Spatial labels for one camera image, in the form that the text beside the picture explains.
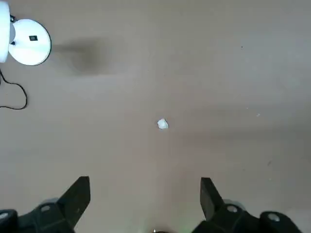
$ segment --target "floor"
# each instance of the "floor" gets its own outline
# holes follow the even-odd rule
[[[189,233],[204,176],[311,231],[311,1],[9,4],[53,48],[40,66],[0,66],[29,94],[0,110],[1,208],[26,213],[89,175],[77,233]],[[0,87],[0,104],[23,101]]]

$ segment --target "white circular object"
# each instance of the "white circular object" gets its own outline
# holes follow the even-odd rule
[[[10,9],[9,5],[0,1],[0,62],[5,62],[10,42]]]
[[[11,56],[18,62],[36,66],[43,63],[51,52],[51,39],[47,30],[31,19],[21,19],[13,24],[15,44],[9,45]]]

